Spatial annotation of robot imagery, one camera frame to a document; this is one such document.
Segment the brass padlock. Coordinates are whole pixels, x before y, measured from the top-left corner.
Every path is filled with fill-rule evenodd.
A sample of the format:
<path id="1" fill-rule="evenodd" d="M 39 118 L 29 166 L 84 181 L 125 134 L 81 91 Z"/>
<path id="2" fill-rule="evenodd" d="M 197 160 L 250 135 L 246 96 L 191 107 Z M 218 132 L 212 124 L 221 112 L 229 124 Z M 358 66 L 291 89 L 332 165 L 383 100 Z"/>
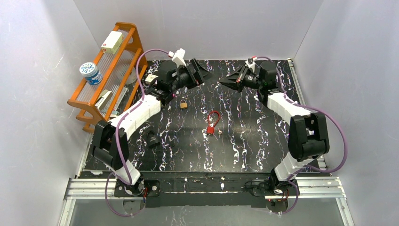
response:
<path id="1" fill-rule="evenodd" d="M 187 109 L 187 108 L 188 108 L 188 104 L 187 104 L 187 101 L 186 101 L 186 100 L 182 99 L 182 100 L 180 101 L 180 108 L 181 108 L 181 109 Z"/>

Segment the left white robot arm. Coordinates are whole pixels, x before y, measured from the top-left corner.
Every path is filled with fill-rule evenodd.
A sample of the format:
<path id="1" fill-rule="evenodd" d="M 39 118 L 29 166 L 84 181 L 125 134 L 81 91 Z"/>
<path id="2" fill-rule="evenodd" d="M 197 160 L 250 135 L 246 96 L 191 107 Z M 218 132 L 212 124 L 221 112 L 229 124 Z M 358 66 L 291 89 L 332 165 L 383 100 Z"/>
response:
<path id="1" fill-rule="evenodd" d="M 164 109 L 176 91 L 200 86 L 212 76 L 196 59 L 186 65 L 177 65 L 171 60 L 160 63 L 157 77 L 139 101 L 116 118 L 100 120 L 95 125 L 90 153 L 111 169 L 123 188 L 133 196 L 143 196 L 146 191 L 144 179 L 128 159 L 130 137 L 144 122 Z"/>

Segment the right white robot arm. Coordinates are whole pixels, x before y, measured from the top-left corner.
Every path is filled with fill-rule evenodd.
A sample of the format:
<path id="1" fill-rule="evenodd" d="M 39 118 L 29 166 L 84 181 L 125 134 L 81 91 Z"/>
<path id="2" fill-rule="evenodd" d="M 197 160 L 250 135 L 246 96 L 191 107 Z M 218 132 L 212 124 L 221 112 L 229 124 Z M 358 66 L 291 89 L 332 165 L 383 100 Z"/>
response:
<path id="1" fill-rule="evenodd" d="M 258 100 L 289 125 L 287 155 L 270 172 L 265 182 L 254 186 L 270 192 L 286 191 L 308 163 L 330 150 L 325 115 L 296 106 L 277 85 L 280 79 L 279 70 L 273 62 L 263 61 L 259 72 L 255 73 L 255 63 L 246 61 L 245 66 L 219 80 L 220 84 L 237 92 L 244 88 L 255 89 Z"/>

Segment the black padlock key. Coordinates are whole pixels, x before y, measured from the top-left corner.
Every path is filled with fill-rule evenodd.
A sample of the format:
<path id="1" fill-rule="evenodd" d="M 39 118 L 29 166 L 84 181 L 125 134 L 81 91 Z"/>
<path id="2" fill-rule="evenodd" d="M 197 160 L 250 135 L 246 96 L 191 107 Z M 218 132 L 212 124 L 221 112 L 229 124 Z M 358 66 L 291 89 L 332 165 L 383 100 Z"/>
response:
<path id="1" fill-rule="evenodd" d="M 170 135 L 168 135 L 168 146 L 170 146 L 170 147 L 175 146 L 175 141 Z"/>

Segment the small white cardboard box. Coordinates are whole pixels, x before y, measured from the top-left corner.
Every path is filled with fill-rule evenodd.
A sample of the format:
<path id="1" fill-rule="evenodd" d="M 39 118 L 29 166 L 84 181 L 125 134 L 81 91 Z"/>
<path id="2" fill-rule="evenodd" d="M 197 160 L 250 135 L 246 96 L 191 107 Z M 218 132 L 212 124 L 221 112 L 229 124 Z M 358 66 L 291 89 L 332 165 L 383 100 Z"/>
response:
<path id="1" fill-rule="evenodd" d="M 145 78 L 144 82 L 149 85 L 151 84 L 153 81 L 157 80 L 158 76 L 154 75 L 154 74 L 148 74 L 147 77 Z"/>

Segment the clear glass bowl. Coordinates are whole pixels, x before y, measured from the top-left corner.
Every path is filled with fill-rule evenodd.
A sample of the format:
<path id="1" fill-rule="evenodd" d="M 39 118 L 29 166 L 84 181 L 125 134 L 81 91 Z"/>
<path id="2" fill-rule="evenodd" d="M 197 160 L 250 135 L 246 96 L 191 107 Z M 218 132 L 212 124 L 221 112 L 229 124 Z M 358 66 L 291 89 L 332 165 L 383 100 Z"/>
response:
<path id="1" fill-rule="evenodd" d="M 132 83 L 136 82 L 136 80 L 137 80 L 136 69 L 133 68 L 132 71 L 130 72 L 125 84 L 126 85 L 132 84 Z"/>

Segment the black padlock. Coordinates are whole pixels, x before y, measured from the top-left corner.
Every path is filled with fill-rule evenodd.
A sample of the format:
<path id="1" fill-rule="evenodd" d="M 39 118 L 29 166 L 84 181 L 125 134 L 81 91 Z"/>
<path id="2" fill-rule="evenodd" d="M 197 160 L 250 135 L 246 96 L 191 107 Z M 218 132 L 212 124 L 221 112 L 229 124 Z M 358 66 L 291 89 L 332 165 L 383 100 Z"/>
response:
<path id="1" fill-rule="evenodd" d="M 153 131 L 149 130 L 147 132 L 147 145 L 149 148 L 157 147 L 161 144 L 158 135 Z"/>

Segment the orange wooden shelf rack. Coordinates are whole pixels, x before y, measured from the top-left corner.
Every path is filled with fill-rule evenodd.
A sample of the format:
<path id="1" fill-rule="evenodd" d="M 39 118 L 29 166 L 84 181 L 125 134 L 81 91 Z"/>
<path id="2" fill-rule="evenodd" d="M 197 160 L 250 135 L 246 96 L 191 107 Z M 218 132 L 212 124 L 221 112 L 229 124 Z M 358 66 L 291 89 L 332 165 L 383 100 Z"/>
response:
<path id="1" fill-rule="evenodd" d="M 127 84 L 129 76 L 135 71 L 143 78 L 148 62 L 141 56 L 144 52 L 137 26 L 133 23 L 117 22 L 114 31 L 121 32 L 123 42 L 115 54 L 99 51 L 94 59 L 103 79 L 97 85 L 90 85 L 82 79 L 72 94 L 67 104 L 80 110 L 76 118 L 85 123 L 83 130 L 93 133 L 95 125 L 100 120 L 108 121 L 117 101 L 122 99 L 122 91 Z M 109 102 L 103 110 L 99 110 L 95 104 L 104 90 L 112 92 Z"/>

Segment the white green box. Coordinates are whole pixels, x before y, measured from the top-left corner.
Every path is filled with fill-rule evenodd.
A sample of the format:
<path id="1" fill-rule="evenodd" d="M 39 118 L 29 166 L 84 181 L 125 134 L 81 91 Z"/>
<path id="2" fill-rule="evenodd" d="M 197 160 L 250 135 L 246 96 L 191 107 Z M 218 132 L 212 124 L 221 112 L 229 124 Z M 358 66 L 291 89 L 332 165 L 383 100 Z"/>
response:
<path id="1" fill-rule="evenodd" d="M 118 51 L 123 40 L 124 36 L 122 32 L 111 31 L 108 37 L 103 42 L 103 44 L 101 45 L 101 50 L 104 53 L 115 54 Z"/>

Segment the white stapler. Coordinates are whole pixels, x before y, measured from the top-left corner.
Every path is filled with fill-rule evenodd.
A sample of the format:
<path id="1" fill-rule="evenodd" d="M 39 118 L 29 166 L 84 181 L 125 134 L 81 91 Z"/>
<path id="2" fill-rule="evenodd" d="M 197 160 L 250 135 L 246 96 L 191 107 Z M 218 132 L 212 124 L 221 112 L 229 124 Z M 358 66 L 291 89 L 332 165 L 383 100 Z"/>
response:
<path id="1" fill-rule="evenodd" d="M 101 111 L 105 108 L 105 106 L 107 105 L 112 96 L 113 92 L 107 89 L 103 90 L 100 93 L 100 96 L 95 103 L 95 107 L 98 109 L 98 111 Z"/>

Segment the blue white round jar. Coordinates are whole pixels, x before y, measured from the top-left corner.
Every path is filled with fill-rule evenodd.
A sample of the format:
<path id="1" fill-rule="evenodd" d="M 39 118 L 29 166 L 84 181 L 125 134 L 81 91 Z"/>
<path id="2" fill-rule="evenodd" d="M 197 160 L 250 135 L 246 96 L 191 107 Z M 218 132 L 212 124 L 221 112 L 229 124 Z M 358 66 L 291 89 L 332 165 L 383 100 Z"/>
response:
<path id="1" fill-rule="evenodd" d="M 89 85 L 97 85 L 103 79 L 103 76 L 97 68 L 97 65 L 93 62 L 83 63 L 79 67 L 79 72 Z"/>

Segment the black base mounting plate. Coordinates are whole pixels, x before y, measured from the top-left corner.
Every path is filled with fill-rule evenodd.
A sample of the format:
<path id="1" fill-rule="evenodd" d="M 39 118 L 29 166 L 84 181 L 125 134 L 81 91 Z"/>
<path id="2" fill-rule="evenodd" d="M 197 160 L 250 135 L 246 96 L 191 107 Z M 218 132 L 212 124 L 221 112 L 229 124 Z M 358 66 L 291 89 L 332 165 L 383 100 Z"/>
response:
<path id="1" fill-rule="evenodd" d="M 274 185 L 268 177 L 199 177 L 145 179 L 135 186 L 117 181 L 114 197 L 141 199 L 148 208 L 169 206 L 288 207 L 296 189 Z"/>

